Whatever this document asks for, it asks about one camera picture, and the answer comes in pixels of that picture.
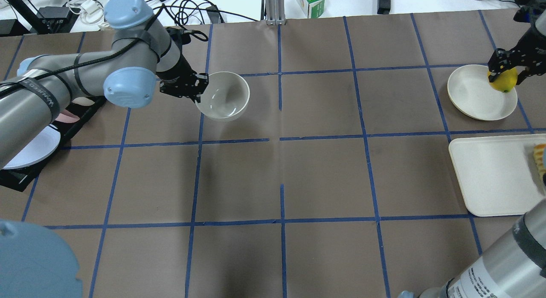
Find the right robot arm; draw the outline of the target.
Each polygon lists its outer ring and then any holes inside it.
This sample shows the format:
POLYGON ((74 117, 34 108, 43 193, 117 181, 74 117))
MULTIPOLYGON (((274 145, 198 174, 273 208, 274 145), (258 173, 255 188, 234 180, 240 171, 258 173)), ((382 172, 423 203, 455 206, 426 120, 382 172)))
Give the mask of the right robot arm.
MULTIPOLYGON (((525 6, 515 20, 530 28, 510 50, 495 49, 487 66, 457 68, 448 95, 468 117, 494 121, 515 110, 515 86, 545 73, 545 11, 525 6)), ((545 136, 453 140, 448 146, 467 209, 477 216, 518 220, 462 273, 421 298, 543 298, 545 296, 545 136)))

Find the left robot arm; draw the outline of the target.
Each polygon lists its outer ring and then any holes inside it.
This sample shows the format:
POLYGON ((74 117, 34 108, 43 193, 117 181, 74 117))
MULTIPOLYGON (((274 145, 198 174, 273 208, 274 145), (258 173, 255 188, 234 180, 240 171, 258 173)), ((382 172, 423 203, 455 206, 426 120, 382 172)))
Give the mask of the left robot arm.
MULTIPOLYGON (((1 82, 2 167, 78 97, 141 108, 159 81, 160 92, 200 102, 209 76, 183 56, 185 30, 165 28, 145 0, 109 0, 104 16, 115 32, 110 51, 28 58, 1 82)), ((2 219, 0 259, 3 298, 82 297, 76 256, 48 228, 2 219)))

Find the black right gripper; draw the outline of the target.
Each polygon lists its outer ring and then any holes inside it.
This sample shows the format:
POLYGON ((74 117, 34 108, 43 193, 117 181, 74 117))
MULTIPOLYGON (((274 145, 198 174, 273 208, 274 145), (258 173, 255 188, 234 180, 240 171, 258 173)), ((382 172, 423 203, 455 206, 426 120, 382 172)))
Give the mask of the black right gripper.
POLYGON ((500 74, 515 67, 525 68, 517 76, 516 85, 520 85, 533 74, 544 74, 545 52, 545 36, 536 28, 531 27, 513 48, 509 50, 495 49, 488 62, 489 82, 495 82, 500 74))

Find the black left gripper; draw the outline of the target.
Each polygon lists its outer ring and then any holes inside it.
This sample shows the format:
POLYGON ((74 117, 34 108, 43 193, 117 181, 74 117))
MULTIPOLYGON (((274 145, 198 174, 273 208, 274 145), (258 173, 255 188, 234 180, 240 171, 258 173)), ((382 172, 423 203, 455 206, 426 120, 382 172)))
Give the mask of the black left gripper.
POLYGON ((160 79, 160 92, 177 98, 194 98, 195 103, 201 103, 201 95, 209 85, 208 73, 197 73, 183 55, 183 46, 191 42, 191 38, 204 41, 202 31, 167 27, 169 45, 162 53, 157 65, 156 75, 160 79))

